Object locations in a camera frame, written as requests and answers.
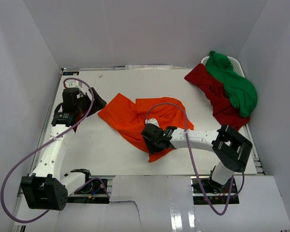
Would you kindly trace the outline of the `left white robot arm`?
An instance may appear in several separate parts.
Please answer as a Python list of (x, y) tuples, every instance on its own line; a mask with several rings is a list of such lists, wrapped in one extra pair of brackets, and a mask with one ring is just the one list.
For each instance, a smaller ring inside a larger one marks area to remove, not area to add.
[(64, 89), (63, 102), (55, 108), (51, 122), (52, 142), (46, 146), (32, 174), (21, 179), (20, 185), (30, 209), (61, 211), (70, 195), (78, 191), (87, 193), (92, 189), (89, 170), (73, 169), (64, 176), (60, 175), (68, 145), (77, 130), (76, 123), (106, 105), (94, 88), (90, 91), (94, 100), (90, 100), (80, 87)]

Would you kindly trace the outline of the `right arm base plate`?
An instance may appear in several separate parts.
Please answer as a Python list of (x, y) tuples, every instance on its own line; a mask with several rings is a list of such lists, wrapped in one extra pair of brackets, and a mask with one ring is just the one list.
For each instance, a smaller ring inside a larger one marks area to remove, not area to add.
[[(230, 188), (230, 179), (227, 181), (226, 185), (222, 188), (216, 190), (210, 186), (208, 183), (208, 177), (200, 178), (204, 191), (211, 201), (212, 205), (223, 205), (227, 202), (227, 197), (229, 195), (229, 188)], [(191, 177), (191, 189), (192, 189), (192, 196), (193, 196), (193, 203), (194, 205), (208, 205), (206, 198), (204, 197), (201, 187), (199, 185), (198, 179), (193, 176)], [(230, 193), (230, 200), (229, 204), (239, 204), (239, 197), (235, 196), (238, 193), (238, 188), (236, 185), (235, 180), (232, 182), (231, 193)]]

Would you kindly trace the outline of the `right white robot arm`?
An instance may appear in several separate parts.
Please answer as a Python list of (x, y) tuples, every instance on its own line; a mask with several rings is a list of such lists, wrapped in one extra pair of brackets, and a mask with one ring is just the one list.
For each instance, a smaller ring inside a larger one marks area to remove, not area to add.
[(148, 123), (141, 135), (150, 155), (166, 149), (191, 148), (213, 152), (219, 163), (213, 168), (208, 180), (209, 188), (219, 193), (226, 187), (232, 175), (244, 173), (252, 150), (252, 143), (229, 125), (219, 130), (184, 130), (175, 126), (162, 129)]

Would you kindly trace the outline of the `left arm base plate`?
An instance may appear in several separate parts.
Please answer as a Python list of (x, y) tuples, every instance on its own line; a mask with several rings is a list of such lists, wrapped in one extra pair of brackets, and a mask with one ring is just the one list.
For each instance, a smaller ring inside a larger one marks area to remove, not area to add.
[(105, 185), (102, 185), (100, 180), (93, 180), (82, 190), (74, 193), (68, 197), (68, 203), (80, 203), (80, 204), (108, 204), (109, 198), (107, 194), (111, 196), (113, 176), (101, 176), (100, 179)]

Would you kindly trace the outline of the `orange t shirt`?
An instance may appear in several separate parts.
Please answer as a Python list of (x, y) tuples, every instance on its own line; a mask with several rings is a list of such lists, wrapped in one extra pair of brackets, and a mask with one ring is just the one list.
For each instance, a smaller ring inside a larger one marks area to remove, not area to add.
[(185, 127), (185, 107), (181, 101), (169, 98), (145, 98), (132, 102), (118, 93), (102, 110), (99, 117), (136, 148), (148, 152), (141, 132), (145, 119), (154, 118), (161, 128), (167, 126)]

